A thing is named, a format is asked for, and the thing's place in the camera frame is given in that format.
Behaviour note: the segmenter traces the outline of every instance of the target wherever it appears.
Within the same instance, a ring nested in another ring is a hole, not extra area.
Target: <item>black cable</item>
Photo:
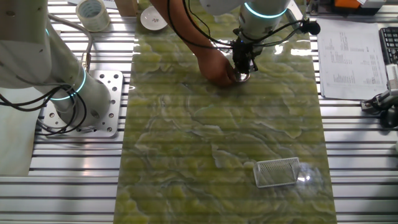
[[[251,40],[251,41],[254,41],[254,42],[260,42],[260,41],[263,41],[263,40],[265,40],[266,38],[268,38],[268,37],[270,37],[270,36],[272,36],[272,35],[278,33],[278,32],[281,31],[282,29],[285,29],[286,27],[291,26],[291,25],[294,25],[294,24],[297,24],[297,23],[299,23],[299,22],[305,22],[305,20],[302,19],[302,20],[298,20],[298,21],[294,21],[294,22],[287,23],[287,24],[281,26],[280,28],[278,28],[278,29],[276,29],[276,30],[270,32],[270,33],[267,34],[267,35],[265,35],[264,37],[261,37],[260,39],[250,39],[250,38],[248,38],[248,37],[246,37],[246,36],[245,36],[245,38],[247,38],[247,39],[249,39],[249,40]]]
[[[188,0],[188,9],[189,9],[189,11],[191,12],[191,14],[192,14],[193,16],[195,16],[203,25],[206,26],[207,31],[209,32],[209,36],[211,37],[210,27],[206,24],[206,22],[203,22],[203,20],[201,20],[195,13],[192,12],[192,9],[191,9],[191,0]]]
[[[67,91],[67,93],[70,95],[70,100],[71,103],[74,105],[75,104],[75,100],[73,99],[73,94],[76,93],[74,90],[72,90],[72,92]],[[50,132],[50,134],[43,134],[43,133],[37,133],[37,135],[41,135],[41,136],[51,136],[51,135],[55,135],[55,134],[62,134],[65,132],[65,130],[70,127],[72,125],[72,122],[75,120],[75,116],[76,116],[76,105],[73,107],[73,113],[72,113],[72,117],[70,119],[70,121],[60,130],[53,132],[51,130],[49,130],[48,128],[44,128],[46,131]]]
[[[52,89],[51,91],[49,91],[48,93],[46,93],[45,95],[41,96],[40,98],[29,101],[29,102],[25,102],[25,103],[11,103],[4,96],[2,96],[2,94],[0,94],[0,100],[3,100],[3,102],[0,102],[0,105],[10,106],[14,109],[17,109],[17,110],[23,111],[23,112],[36,111],[36,110],[39,110],[39,109],[43,108],[44,106],[46,106],[47,103],[50,101],[51,97],[53,97],[61,88],[63,88],[63,86],[58,86],[58,87]],[[36,103],[36,102],[44,99],[45,97],[47,97],[47,99],[40,106],[37,106],[35,108],[21,108],[20,107],[20,106],[27,106],[27,105],[31,105],[32,103]]]
[[[72,93],[72,94],[70,94],[70,95],[72,96],[72,95],[74,95],[74,94],[76,94],[76,96],[79,98],[79,100],[81,101],[81,103],[82,103],[82,105],[83,105],[84,114],[83,114],[83,118],[81,119],[81,121],[80,121],[74,128],[72,128],[72,129],[70,129],[70,130],[66,130],[68,127],[71,126],[71,124],[72,124],[72,122],[75,120],[75,116],[76,116],[76,106],[77,106],[77,104],[75,104],[73,98],[70,97],[72,103],[75,104],[75,106],[73,107],[73,114],[72,114],[72,117],[71,117],[70,121],[68,122],[68,124],[65,125],[61,130],[58,130],[58,131],[56,131],[56,132],[51,131],[51,130],[49,130],[49,128],[44,127],[43,125],[39,124],[40,127],[42,127],[43,129],[45,129],[46,131],[50,132],[50,134],[37,133],[37,135],[40,135],[40,136],[53,136],[53,135],[56,135],[56,134],[70,133],[70,132],[72,132],[72,131],[78,129],[78,128],[83,124],[83,122],[85,122],[86,117],[87,117],[87,107],[86,107],[86,103],[84,102],[83,98],[79,95],[79,93],[77,93],[77,92],[74,91],[74,93]]]
[[[194,46],[196,46],[196,47],[203,47],[203,48],[206,48],[206,49],[230,49],[230,48],[231,48],[231,47],[210,47],[210,46],[204,46],[204,45],[200,45],[200,44],[193,43],[193,42],[187,40],[186,38],[184,38],[183,36],[181,36],[181,34],[179,34],[178,31],[176,30],[176,28],[175,28],[175,26],[174,26],[174,23],[173,23],[173,20],[172,20],[172,16],[171,16],[171,13],[170,13],[170,2],[171,2],[171,0],[167,0],[167,14],[168,14],[168,16],[169,16],[170,26],[172,27],[172,29],[174,30],[174,32],[175,32],[183,41],[185,41],[185,42],[188,43],[188,44],[192,44],[192,45],[194,45]]]
[[[213,41],[213,42],[215,42],[215,43],[217,43],[217,44],[222,44],[222,45],[231,46],[231,44],[222,43],[221,41],[212,38],[211,36],[207,35],[203,30],[201,30],[201,29],[195,24],[195,22],[193,21],[193,19],[192,19],[191,16],[189,15],[189,12],[188,12],[188,9],[187,9],[187,3],[185,2],[185,0],[181,0],[181,1],[182,1],[183,6],[184,6],[185,13],[187,14],[187,16],[188,16],[188,18],[189,18],[189,21],[191,21],[192,25],[196,28],[197,31],[199,31],[199,32],[200,32],[202,35],[204,35],[207,39],[209,39],[209,40],[211,40],[211,41]]]
[[[299,31],[300,28],[294,29],[287,37],[285,37],[282,40],[275,41],[275,42],[270,42],[270,43],[265,43],[265,44],[260,44],[260,45],[254,45],[255,47],[273,47],[275,45],[281,44],[285,42],[286,40],[289,40],[297,31]]]

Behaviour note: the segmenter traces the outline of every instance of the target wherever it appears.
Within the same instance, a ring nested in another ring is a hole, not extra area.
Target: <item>marble slab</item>
[[[236,38],[238,10],[215,17],[192,1],[213,37]],[[308,35],[264,49],[250,81],[224,90],[171,29],[138,22],[136,39],[116,224],[336,223]],[[256,187],[256,161],[290,157],[295,185]]]

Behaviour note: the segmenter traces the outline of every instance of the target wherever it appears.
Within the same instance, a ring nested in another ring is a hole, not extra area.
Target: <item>tape roll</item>
[[[104,30],[111,22],[102,0],[82,0],[76,7],[76,14],[83,26],[92,32]]]

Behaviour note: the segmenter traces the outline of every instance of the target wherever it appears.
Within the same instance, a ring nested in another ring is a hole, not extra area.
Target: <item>white bowl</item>
[[[141,14],[142,25],[149,30],[161,30],[167,26],[167,22],[159,14],[154,6],[144,10]]]

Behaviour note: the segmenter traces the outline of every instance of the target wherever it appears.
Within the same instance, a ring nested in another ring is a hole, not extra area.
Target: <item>metal mounting plate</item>
[[[120,102],[123,87],[123,74],[120,71],[104,71],[95,70],[90,71],[90,75],[100,80],[108,88],[111,94],[111,103],[107,115],[99,120],[96,124],[88,127],[77,129],[66,134],[58,134],[54,136],[49,136],[48,138],[114,138],[117,136],[118,132],[118,118],[120,111]],[[44,123],[52,126],[61,128],[66,125],[64,121],[57,114],[53,103],[49,102],[44,112]],[[44,134],[48,134],[46,130],[42,129]]]

